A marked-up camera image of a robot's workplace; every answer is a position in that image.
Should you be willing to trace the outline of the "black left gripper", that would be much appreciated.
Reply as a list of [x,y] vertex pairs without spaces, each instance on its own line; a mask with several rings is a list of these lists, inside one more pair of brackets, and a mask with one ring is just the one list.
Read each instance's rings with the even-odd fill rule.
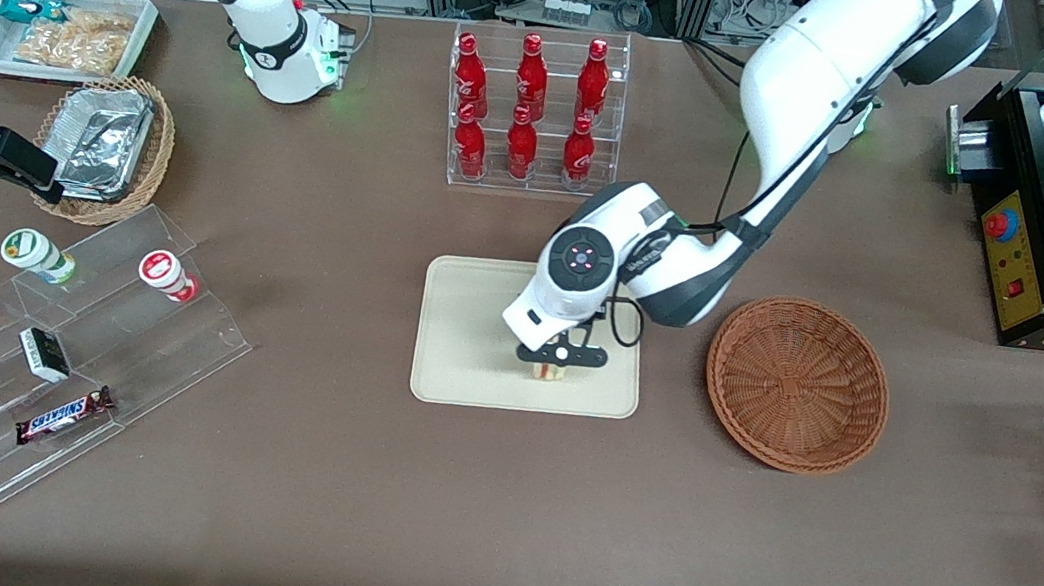
[[592,343],[595,327],[603,319],[606,314],[593,313],[589,319],[584,319],[576,326],[563,331],[561,336],[545,341],[538,348],[525,347],[523,343],[518,344],[515,354],[518,360],[529,364],[565,367],[570,359],[569,365],[574,368],[603,368],[607,364],[607,350],[594,347]]

